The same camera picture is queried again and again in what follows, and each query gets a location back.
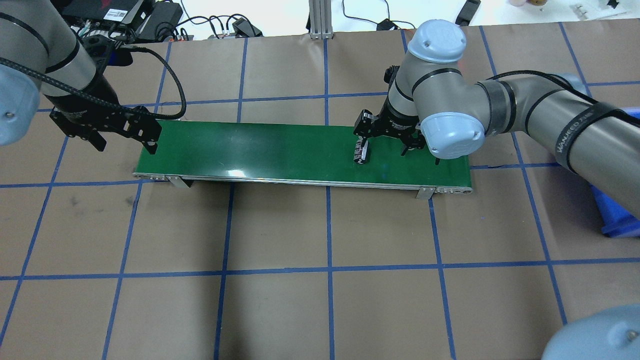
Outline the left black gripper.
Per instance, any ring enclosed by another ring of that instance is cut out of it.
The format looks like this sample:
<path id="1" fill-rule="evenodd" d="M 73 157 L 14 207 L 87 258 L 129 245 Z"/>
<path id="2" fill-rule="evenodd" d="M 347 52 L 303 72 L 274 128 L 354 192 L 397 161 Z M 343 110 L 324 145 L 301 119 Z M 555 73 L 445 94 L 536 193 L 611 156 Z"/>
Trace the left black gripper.
<path id="1" fill-rule="evenodd" d="M 50 95 L 49 100 L 54 106 L 49 116 L 55 125 L 66 136 L 81 137 L 89 142 L 98 152 L 103 152 L 107 145 L 100 132 L 134 139 L 144 146 L 149 155 L 155 155 L 158 150 L 162 126 L 142 105 L 133 108 L 141 113 L 125 112 L 123 115 L 78 95 Z"/>

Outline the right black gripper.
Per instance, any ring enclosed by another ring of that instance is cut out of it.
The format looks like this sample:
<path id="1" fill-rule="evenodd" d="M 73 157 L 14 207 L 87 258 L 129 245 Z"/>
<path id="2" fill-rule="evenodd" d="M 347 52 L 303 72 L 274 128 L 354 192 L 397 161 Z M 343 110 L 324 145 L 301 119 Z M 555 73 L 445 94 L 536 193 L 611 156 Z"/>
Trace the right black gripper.
<path id="1" fill-rule="evenodd" d="M 423 150 L 426 139 L 420 130 L 416 129 L 418 116 L 407 115 L 393 107 L 387 97 L 381 111 L 376 116 L 369 110 L 361 110 L 355 121 L 353 134 L 358 137 L 357 146 L 363 146 L 370 138 L 386 136 L 402 141 L 404 157 L 411 150 Z"/>

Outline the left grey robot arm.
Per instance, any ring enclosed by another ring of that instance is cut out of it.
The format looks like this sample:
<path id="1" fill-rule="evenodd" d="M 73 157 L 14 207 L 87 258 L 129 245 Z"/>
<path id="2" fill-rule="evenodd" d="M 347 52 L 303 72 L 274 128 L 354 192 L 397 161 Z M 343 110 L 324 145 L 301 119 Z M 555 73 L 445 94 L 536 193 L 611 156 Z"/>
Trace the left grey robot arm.
<path id="1" fill-rule="evenodd" d="M 162 126 L 148 109 L 128 112 L 83 97 L 120 103 L 103 75 L 110 51 L 94 58 L 85 47 L 50 1 L 1 2 L 2 146 L 25 137 L 42 95 L 54 107 L 50 118 L 67 137 L 80 137 L 103 151 L 102 133 L 116 133 L 156 153 Z"/>

